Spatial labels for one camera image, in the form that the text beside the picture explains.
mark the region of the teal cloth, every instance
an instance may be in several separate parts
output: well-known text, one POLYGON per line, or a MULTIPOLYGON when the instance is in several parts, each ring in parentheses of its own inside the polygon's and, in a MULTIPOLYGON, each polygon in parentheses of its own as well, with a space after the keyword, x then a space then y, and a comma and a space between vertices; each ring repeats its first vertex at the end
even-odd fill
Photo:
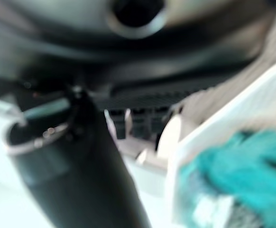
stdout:
POLYGON ((195 162, 213 186, 255 211, 266 227, 276 228, 276 131, 238 133, 195 162))

